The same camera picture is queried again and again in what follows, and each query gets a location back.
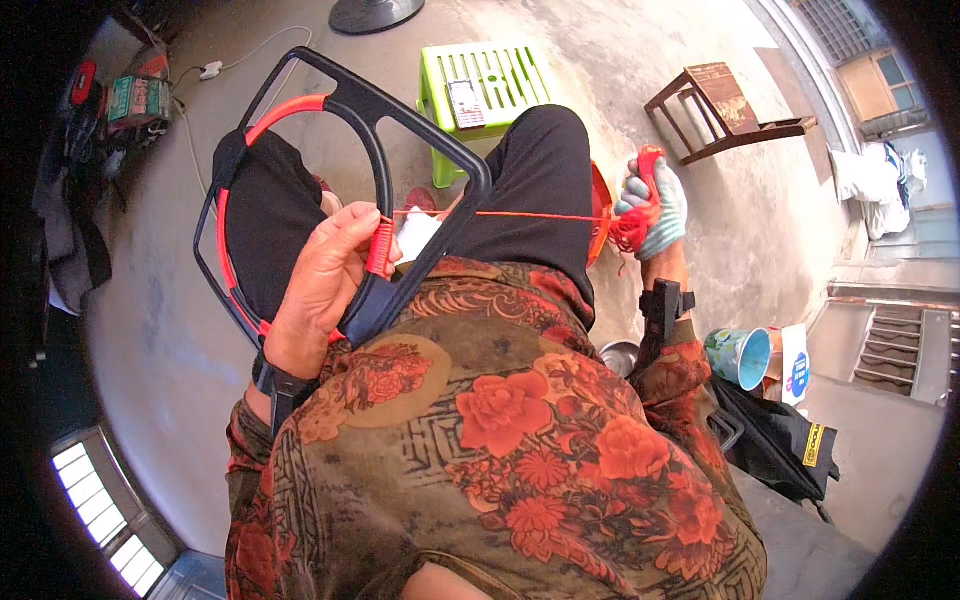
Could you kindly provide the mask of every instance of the hand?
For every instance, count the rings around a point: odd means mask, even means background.
[[[627,161],[628,174],[625,174],[623,191],[613,207],[613,212],[621,215],[631,208],[646,204],[650,200],[650,189],[640,178],[636,159]],[[667,247],[686,235],[686,194],[677,174],[666,166],[663,157],[654,163],[654,180],[660,192],[662,213],[660,220],[647,230],[647,236],[636,253],[637,260],[649,260],[666,250]]]
[[[267,361],[301,379],[320,373],[327,339],[356,295],[373,233],[380,224],[374,204],[354,203],[320,223],[290,276],[283,303],[264,343]],[[387,275],[403,256],[396,238]]]

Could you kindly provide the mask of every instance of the wooden chair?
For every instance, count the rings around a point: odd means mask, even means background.
[[[666,107],[666,101],[675,94],[679,96],[681,103],[692,97],[704,115],[704,120],[707,121],[710,133],[713,134],[713,141],[702,150],[694,152],[690,142],[686,140],[684,133]],[[708,117],[705,105],[710,109],[716,122],[720,124],[723,130],[722,136],[718,136],[716,128],[713,127],[713,121]],[[670,122],[690,152],[690,156],[681,160],[684,165],[737,146],[804,135],[817,124],[816,117],[759,123],[750,103],[743,97],[743,90],[740,89],[740,85],[733,78],[733,73],[725,62],[712,62],[685,68],[680,77],[673,80],[644,107],[647,116],[651,119],[654,118],[654,110],[657,108],[663,111],[663,116]]]

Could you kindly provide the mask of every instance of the black pants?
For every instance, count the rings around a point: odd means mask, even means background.
[[[213,156],[223,160],[221,142]],[[591,172],[587,130],[572,110],[531,108],[517,118],[487,156],[494,181],[487,210],[589,216]],[[271,322],[283,301],[297,257],[326,215],[321,189],[300,152],[265,132],[230,187],[227,246],[240,288],[253,310]],[[592,225],[588,221],[532,217],[475,217],[455,240],[451,256],[552,267],[570,277],[593,307],[587,278]]]

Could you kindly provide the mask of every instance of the mobile phone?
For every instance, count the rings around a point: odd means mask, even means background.
[[[473,89],[473,81],[460,79],[446,83],[446,93],[450,96],[453,107],[453,118],[457,121],[458,130],[469,130],[484,127],[483,110],[480,109],[480,99]]]

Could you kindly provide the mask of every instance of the blue and white cup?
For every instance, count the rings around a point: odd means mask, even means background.
[[[770,364],[770,334],[764,328],[715,329],[704,349],[713,372],[748,392],[760,385]]]

